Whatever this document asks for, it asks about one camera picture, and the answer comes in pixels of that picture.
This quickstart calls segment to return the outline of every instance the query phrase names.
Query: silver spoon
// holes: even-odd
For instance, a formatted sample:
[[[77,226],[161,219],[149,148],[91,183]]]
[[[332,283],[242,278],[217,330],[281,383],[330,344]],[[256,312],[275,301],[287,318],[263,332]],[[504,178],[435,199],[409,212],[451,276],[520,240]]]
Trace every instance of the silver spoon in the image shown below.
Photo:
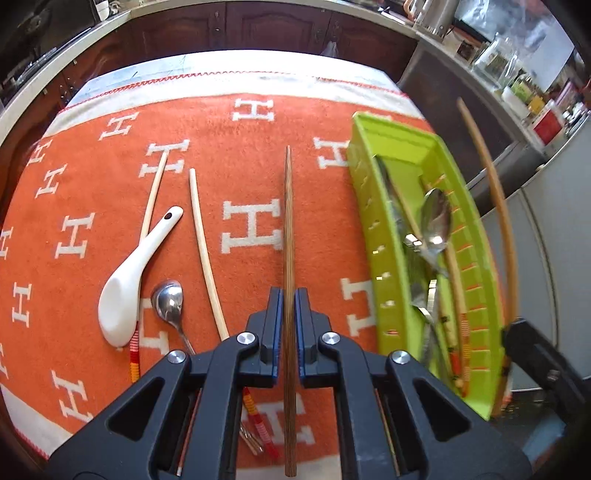
[[[156,314],[169,325],[172,325],[182,338],[191,355],[195,350],[183,331],[181,314],[183,311],[183,288],[176,280],[166,280],[152,291],[152,308]]]
[[[427,250],[435,261],[447,248],[451,229],[452,208],[447,196],[439,189],[430,190],[421,208],[421,232]]]

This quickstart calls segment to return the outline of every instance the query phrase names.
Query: green plastic basket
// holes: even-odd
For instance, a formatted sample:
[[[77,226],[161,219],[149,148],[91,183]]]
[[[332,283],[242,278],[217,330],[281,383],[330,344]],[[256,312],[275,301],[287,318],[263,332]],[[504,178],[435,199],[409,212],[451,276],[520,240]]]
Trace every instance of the green plastic basket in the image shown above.
[[[503,356],[502,309],[490,246],[476,206],[440,137],[368,113],[356,113],[347,160],[374,288],[378,350],[387,355],[405,349],[418,358],[424,319],[410,303],[402,242],[389,214],[388,196],[375,155],[384,160],[418,224],[424,200],[421,181],[446,192],[451,203],[453,225],[448,248],[456,253],[470,325],[471,378],[464,400],[488,419]],[[444,310],[456,322],[449,282],[440,277],[440,287]],[[444,342],[443,332],[438,333]]]

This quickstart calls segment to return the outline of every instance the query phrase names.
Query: brown cabinet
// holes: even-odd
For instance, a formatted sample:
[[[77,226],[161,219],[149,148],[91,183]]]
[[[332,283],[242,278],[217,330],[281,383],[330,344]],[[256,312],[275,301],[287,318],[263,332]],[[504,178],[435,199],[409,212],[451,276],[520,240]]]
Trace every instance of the brown cabinet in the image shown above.
[[[0,145],[0,225],[37,141],[68,99],[66,82],[60,73],[37,95]]]
[[[383,70],[400,80],[417,41],[367,20],[334,12],[326,42],[336,41],[340,59]]]
[[[320,53],[330,12],[271,2],[229,2],[227,48]]]
[[[220,50],[226,37],[226,4],[179,7],[131,22],[137,61]]]
[[[88,80],[142,60],[134,58],[130,46],[130,29],[126,25],[101,38],[62,71],[70,95],[80,90]]]

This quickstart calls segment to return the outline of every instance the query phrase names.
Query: screw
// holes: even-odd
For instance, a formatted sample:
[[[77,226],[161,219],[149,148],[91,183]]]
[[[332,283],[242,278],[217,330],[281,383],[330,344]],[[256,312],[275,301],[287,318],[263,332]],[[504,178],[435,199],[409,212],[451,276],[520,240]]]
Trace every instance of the screw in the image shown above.
[[[173,350],[166,356],[166,359],[172,364],[182,364],[186,358],[187,354],[182,350]]]
[[[238,335],[236,340],[238,340],[238,343],[241,343],[243,345],[250,345],[252,342],[255,341],[255,338],[256,337],[251,332],[242,332]]]
[[[548,375],[546,375],[546,380],[549,382],[556,382],[560,377],[560,372],[558,370],[550,370]]]
[[[340,342],[340,335],[338,333],[335,333],[335,332],[326,332],[322,336],[322,341],[324,343],[328,343],[329,345],[334,345],[334,344]]]
[[[410,362],[410,354],[405,350],[396,350],[390,355],[392,362],[398,365],[404,365]]]

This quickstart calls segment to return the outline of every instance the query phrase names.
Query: triangular cutout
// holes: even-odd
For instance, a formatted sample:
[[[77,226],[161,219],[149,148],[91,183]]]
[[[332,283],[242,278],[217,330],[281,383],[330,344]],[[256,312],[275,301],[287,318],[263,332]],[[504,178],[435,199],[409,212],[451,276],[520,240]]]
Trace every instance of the triangular cutout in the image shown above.
[[[152,380],[109,419],[109,429],[130,440],[142,438],[163,386],[164,378]]]
[[[423,410],[427,414],[435,438],[446,442],[457,435],[467,432],[470,422],[461,415],[445,398],[424,380],[413,382]]]

